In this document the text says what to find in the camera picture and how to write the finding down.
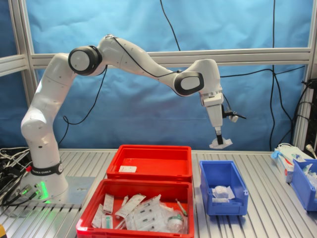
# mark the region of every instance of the electrical connector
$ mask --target electrical connector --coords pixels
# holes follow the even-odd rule
[[[26,185],[26,186],[22,189],[22,191],[19,192],[19,194],[20,194],[21,196],[24,196],[24,195],[27,194],[31,189],[32,189],[32,187],[28,184],[28,185]]]
[[[37,196],[40,193],[39,190],[36,190],[35,192],[32,193],[32,195],[29,197],[29,200],[33,199],[35,196]]]

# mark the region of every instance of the blue backdrop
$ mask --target blue backdrop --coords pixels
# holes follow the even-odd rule
[[[0,0],[0,57],[16,55],[7,0]],[[25,145],[21,121],[27,111],[21,73],[0,77],[0,148]]]
[[[32,0],[27,3],[36,53],[67,53],[78,46],[97,45],[108,33],[148,52],[177,50],[159,0]],[[181,50],[272,46],[273,0],[163,0],[163,4]],[[307,47],[311,12],[312,0],[277,1],[275,47]],[[278,65],[275,71],[299,66]],[[267,67],[271,66],[222,66],[219,70],[221,75],[230,75]],[[38,71],[39,78],[43,72]],[[290,115],[300,96],[303,72],[299,69],[277,76],[284,107]],[[80,121],[92,106],[101,79],[101,76],[78,76],[74,80],[54,123],[58,141],[66,129],[62,116],[66,115],[70,122]],[[272,74],[264,71],[224,78],[221,84],[232,109],[248,118],[237,123],[224,120],[223,136],[233,141],[227,149],[268,150]],[[276,120],[273,145],[276,146],[290,126],[279,105],[277,90],[273,110]],[[12,134],[18,133],[17,128],[10,130]],[[21,137],[17,138],[6,139],[3,144],[24,143]],[[214,129],[206,109],[201,107],[198,93],[182,98],[155,80],[109,69],[95,108],[82,124],[70,126],[61,147],[117,148],[129,143],[208,149],[214,138]]]

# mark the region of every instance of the green led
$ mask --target green led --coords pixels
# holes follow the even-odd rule
[[[26,193],[28,192],[28,190],[24,190],[21,195],[24,196]]]
[[[48,190],[46,189],[45,183],[43,181],[41,182],[41,186],[42,186],[42,191],[43,191],[42,199],[46,199],[49,197],[49,193],[48,193]]]

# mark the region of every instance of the green light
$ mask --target green light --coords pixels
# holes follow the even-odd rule
[[[48,193],[48,190],[46,189],[45,183],[43,181],[41,182],[41,186],[42,186],[42,191],[43,191],[43,196],[41,198],[46,199],[49,197],[49,193]]]

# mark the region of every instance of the black cable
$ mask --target black cable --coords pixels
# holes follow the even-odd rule
[[[300,69],[300,68],[303,68],[303,67],[305,67],[305,66],[301,66],[301,67],[298,67],[298,68],[294,68],[294,69],[290,69],[290,70],[283,71],[283,72],[280,72],[280,73],[276,73],[275,75],[282,74],[282,73],[288,73],[288,72],[291,72],[291,71],[294,71],[294,70],[297,70],[297,69]],[[259,72],[266,71],[266,70],[273,72],[272,69],[270,69],[270,68],[265,68],[265,69],[261,69],[261,70],[254,71],[254,72],[250,72],[250,73],[225,75],[225,76],[220,76],[220,77],[221,77],[221,78],[229,78],[229,77],[246,76],[246,75],[250,75],[250,74],[254,74],[254,73],[259,73]]]
[[[230,107],[230,104],[229,104],[229,101],[228,101],[228,99],[226,98],[226,96],[223,94],[223,97],[225,98],[225,100],[226,100],[226,102],[227,102],[227,104],[228,104],[228,107],[229,107],[229,109],[231,110],[231,107]]]
[[[279,143],[278,144],[280,144],[280,143],[282,143],[282,141],[284,140],[284,138],[288,135],[288,133],[290,133],[291,132],[291,129],[283,136],[283,138],[279,141]]]
[[[295,129],[295,125],[296,125],[296,120],[297,120],[297,113],[298,113],[298,109],[299,109],[299,106],[302,104],[302,103],[310,103],[310,102],[301,102],[301,100],[302,100],[302,98],[303,98],[303,96],[304,96],[304,94],[305,94],[305,92],[307,91],[307,89],[308,89],[308,87],[309,87],[309,84],[310,83],[312,83],[313,81],[316,81],[317,79],[310,79],[309,81],[308,81],[308,83],[305,83],[305,85],[306,85],[306,87],[304,88],[304,90],[303,90],[303,92],[302,92],[302,94],[301,94],[301,96],[300,96],[300,98],[299,98],[299,100],[298,100],[298,102],[297,102],[297,104],[296,104],[296,108],[295,108],[295,111],[294,111],[294,115],[293,115],[293,130]]]
[[[309,118],[304,117],[304,116],[302,116],[302,115],[296,115],[296,116],[297,116],[297,117],[301,117],[301,118],[305,118],[308,122],[310,121]]]
[[[265,69],[261,69],[261,70],[254,71],[254,72],[250,72],[250,73],[242,73],[242,74],[225,75],[225,76],[220,76],[220,77],[221,77],[221,78],[229,78],[229,77],[246,76],[246,75],[250,75],[250,74],[254,74],[254,73],[259,73],[259,72],[262,72],[262,71],[271,71],[271,72],[273,72],[273,70],[272,70],[272,69],[270,69],[270,68],[265,68]]]
[[[6,192],[5,196],[3,197],[1,206],[7,206],[8,204],[10,204],[10,202],[13,202],[13,201],[15,201],[15,200],[17,199],[16,197],[18,197],[19,195],[16,196],[16,197],[14,197],[14,198],[13,198],[12,200],[10,200],[9,202],[6,202],[6,201],[8,200],[8,198],[11,196],[12,192],[20,185],[21,180],[22,180],[22,178],[23,178],[23,175],[24,175],[24,174],[22,174],[22,175],[19,177],[18,182],[17,182],[14,186],[12,186],[12,187],[9,189],[8,192]]]
[[[279,87],[279,83],[278,83],[276,74],[274,74],[273,76],[274,76],[275,81],[276,81],[276,84],[277,84],[278,93],[279,93],[279,101],[280,101],[281,107],[282,107],[284,113],[285,113],[285,114],[287,115],[287,117],[289,118],[289,120],[290,120],[290,122],[291,122],[291,129],[292,129],[292,128],[294,128],[293,120],[291,119],[291,117],[289,116],[289,114],[287,113],[287,111],[286,111],[286,110],[284,109],[284,107],[283,107],[281,89],[280,89],[280,87]]]
[[[38,191],[35,191],[35,192],[32,193],[32,195],[28,199],[24,200],[23,202],[16,203],[16,204],[12,204],[12,202],[10,202],[10,204],[8,204],[7,206],[10,207],[10,206],[22,205],[22,204],[24,204],[24,203],[26,203],[28,201],[31,201],[37,194],[38,194]]]
[[[25,201],[23,201],[23,202],[16,203],[16,204],[9,204],[9,205],[7,205],[7,206],[8,206],[8,207],[11,207],[11,206],[19,206],[19,205],[22,205],[23,203],[26,203],[26,202],[30,201],[30,200],[31,200],[31,199],[28,198],[27,200],[25,200]]]
[[[305,66],[300,66],[298,68],[294,68],[294,69],[290,69],[290,70],[287,70],[287,71],[284,71],[284,72],[281,72],[281,73],[288,73],[288,72],[291,72],[291,71],[294,71],[294,70],[297,70],[297,69],[300,69],[300,68],[304,68]]]
[[[102,81],[101,81],[101,84],[100,84],[100,88],[99,88],[99,90],[98,90],[98,93],[97,93],[97,95],[96,95],[95,102],[94,102],[93,106],[90,108],[90,110],[88,111],[87,115],[84,117],[84,119],[82,119],[82,120],[81,120],[80,122],[78,122],[78,123],[70,123],[70,122],[68,121],[67,116],[63,116],[64,121],[67,123],[67,128],[66,128],[66,131],[65,131],[65,134],[64,134],[63,138],[59,141],[58,145],[60,145],[60,143],[61,143],[61,142],[63,141],[63,139],[65,138],[65,136],[66,136],[66,134],[67,134],[67,132],[68,132],[68,127],[69,127],[69,125],[78,125],[78,124],[82,123],[82,122],[88,117],[88,115],[90,114],[90,112],[92,111],[92,109],[94,108],[94,106],[96,105],[96,102],[97,102],[97,99],[98,99],[98,96],[99,96],[101,87],[103,86],[103,83],[104,83],[104,79],[105,79],[105,76],[106,76],[106,73],[107,73],[107,69],[108,69],[108,65],[106,65],[105,73],[104,73],[103,79],[102,79]]]
[[[272,26],[272,48],[275,47],[275,0],[273,1],[273,26]],[[270,97],[270,102],[269,102],[269,107],[271,110],[271,115],[272,115],[272,120],[273,120],[273,126],[272,126],[272,131],[271,131],[271,135],[269,137],[269,150],[272,151],[272,136],[273,136],[273,132],[274,132],[274,128],[275,128],[275,119],[274,119],[274,114],[273,114],[273,110],[272,110],[272,98],[273,98],[273,90],[274,90],[274,65],[272,65],[272,90],[271,90],[271,97]]]
[[[177,38],[176,38],[176,35],[175,35],[175,32],[174,32],[174,29],[173,29],[173,27],[172,27],[172,24],[169,22],[169,19],[167,18],[167,15],[165,14],[162,0],[159,0],[159,1],[160,1],[160,5],[162,6],[162,10],[163,10],[163,13],[164,13],[164,15],[165,15],[165,18],[167,19],[167,21],[168,21],[168,23],[169,23],[169,25],[170,25],[170,27],[171,27],[171,29],[172,29],[172,32],[173,32],[173,34],[174,34],[174,38],[175,38],[175,41],[176,41],[176,43],[177,43],[178,50],[181,51],[181,50],[180,50],[180,47],[179,47],[179,45],[178,45],[178,41],[177,41]]]
[[[275,128],[275,119],[274,119],[274,114],[273,114],[273,109],[272,109],[273,90],[274,90],[274,77],[273,77],[273,81],[272,81],[271,97],[270,97],[270,102],[269,102],[269,108],[271,110],[271,115],[272,115],[272,120],[273,120],[273,127],[272,127],[272,131],[271,131],[271,135],[269,137],[269,150],[270,151],[272,151],[271,141],[272,141],[273,131]]]
[[[155,76],[154,74],[151,74],[149,73],[148,71],[146,71],[142,66],[139,65],[138,62],[136,62],[136,60],[129,54],[129,52],[117,41],[117,39],[114,37],[114,40],[121,46],[121,48],[123,48],[123,50],[130,56],[130,58],[143,70],[145,71],[146,73],[148,73],[149,75],[155,77],[155,78],[160,78],[160,77],[163,77],[163,76],[167,76],[167,75],[170,75],[172,73],[179,73],[180,71],[174,71],[174,72],[171,72],[171,73],[167,73],[167,74],[164,74],[164,75],[161,75],[161,76]]]

